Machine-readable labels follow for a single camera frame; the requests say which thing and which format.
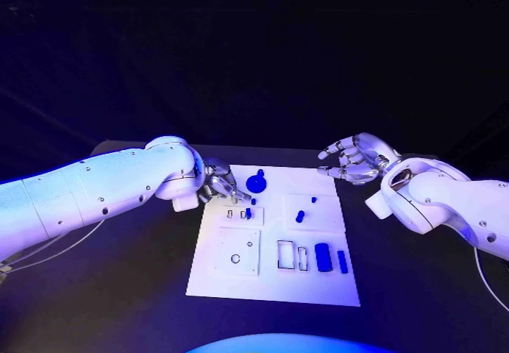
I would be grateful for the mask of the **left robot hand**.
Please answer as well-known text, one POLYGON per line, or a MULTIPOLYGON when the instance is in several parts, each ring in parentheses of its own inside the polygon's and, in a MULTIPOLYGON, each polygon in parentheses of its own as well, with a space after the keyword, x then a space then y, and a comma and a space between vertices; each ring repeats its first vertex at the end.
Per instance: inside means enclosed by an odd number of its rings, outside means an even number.
POLYGON ((232 204, 248 202, 251 195, 237 186, 231 165, 215 157, 208 157, 205 163, 205 181, 198 192, 199 199, 208 203, 214 198, 230 198, 232 204))

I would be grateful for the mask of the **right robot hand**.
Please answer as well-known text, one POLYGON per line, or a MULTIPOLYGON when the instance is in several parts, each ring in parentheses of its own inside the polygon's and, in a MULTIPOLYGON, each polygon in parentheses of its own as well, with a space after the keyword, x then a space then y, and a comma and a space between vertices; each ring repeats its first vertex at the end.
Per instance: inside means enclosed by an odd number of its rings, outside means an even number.
POLYGON ((330 144, 320 151, 319 159, 325 160, 333 154, 339 157, 339 166, 319 166, 317 172, 354 185, 364 185, 378 177, 384 177, 403 161, 403 155, 392 146, 367 132, 330 144))

